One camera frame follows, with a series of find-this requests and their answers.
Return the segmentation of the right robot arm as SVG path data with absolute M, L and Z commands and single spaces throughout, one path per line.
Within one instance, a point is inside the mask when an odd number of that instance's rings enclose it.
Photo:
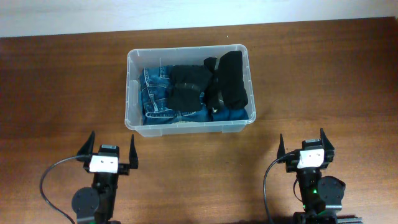
M 284 139 L 280 137 L 277 162 L 285 164 L 286 172 L 296 174 L 295 184 L 300 189 L 303 212 L 293 215 L 294 223 L 301 224 L 354 224 L 362 223 L 360 217 L 339 217 L 346 184 L 336 177 L 323 176 L 322 170 L 333 162 L 335 148 L 324 130 L 318 139 L 302 141 L 302 147 L 292 152 L 285 151 Z

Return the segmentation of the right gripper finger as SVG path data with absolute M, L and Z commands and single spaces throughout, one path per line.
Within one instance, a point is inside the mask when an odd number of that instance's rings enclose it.
M 283 135 L 280 134 L 279 135 L 279 147 L 277 150 L 277 158 L 282 159 L 285 155 L 286 155 L 286 153 L 285 153 L 284 139 L 283 139 Z
M 325 151 L 334 151 L 335 148 L 332 143 L 327 138 L 323 128 L 320 128 L 320 140 L 322 142 L 323 148 Z

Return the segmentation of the blue taped shirt bundle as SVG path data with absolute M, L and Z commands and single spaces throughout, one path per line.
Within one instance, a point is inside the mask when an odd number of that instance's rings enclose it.
M 248 114 L 245 109 L 231 110 L 223 108 L 215 113 L 211 113 L 212 121 L 236 121 L 247 120 Z

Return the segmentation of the black taped clothing bundle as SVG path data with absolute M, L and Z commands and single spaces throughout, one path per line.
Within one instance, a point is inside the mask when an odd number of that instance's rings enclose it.
M 223 108 L 245 109 L 248 96 L 243 81 L 242 52 L 230 51 L 221 58 L 206 58 L 204 66 L 213 74 L 204 98 L 210 118 L 211 113 Z

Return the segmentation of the black cloth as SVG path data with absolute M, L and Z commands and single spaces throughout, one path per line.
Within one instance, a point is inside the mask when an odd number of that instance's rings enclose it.
M 213 74 L 204 65 L 175 65 L 171 69 L 172 90 L 168 107 L 180 112 L 201 110 L 200 95 L 207 88 Z

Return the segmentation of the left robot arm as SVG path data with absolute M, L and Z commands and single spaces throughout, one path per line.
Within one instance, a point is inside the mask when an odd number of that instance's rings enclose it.
M 119 161 L 118 146 L 102 144 L 97 153 L 93 152 L 95 133 L 77 152 L 77 160 L 83 163 L 84 170 L 93 174 L 91 186 L 78 190 L 72 198 L 72 209 L 76 213 L 78 223 L 112 224 L 114 205 L 118 189 L 119 176 L 128 176 L 131 169 L 139 167 L 139 160 L 131 138 L 129 146 L 129 162 Z

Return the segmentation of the dark blue jeans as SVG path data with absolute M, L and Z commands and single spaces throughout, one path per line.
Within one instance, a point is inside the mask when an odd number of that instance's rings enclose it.
M 208 110 L 203 102 L 204 94 L 199 96 L 200 110 L 181 112 L 168 107 L 172 91 L 171 65 L 144 68 L 139 76 L 141 85 L 141 110 L 144 125 L 172 124 L 185 122 L 209 122 Z

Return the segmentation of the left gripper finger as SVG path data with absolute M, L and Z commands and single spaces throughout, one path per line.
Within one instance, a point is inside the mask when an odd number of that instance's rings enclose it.
M 130 169 L 138 169 L 139 160 L 135 147 L 134 135 L 131 135 L 130 149 L 129 149 L 129 166 Z
M 87 156 L 93 153 L 93 146 L 95 142 L 95 132 L 92 131 L 87 141 L 82 145 L 80 150 L 77 152 L 78 156 Z

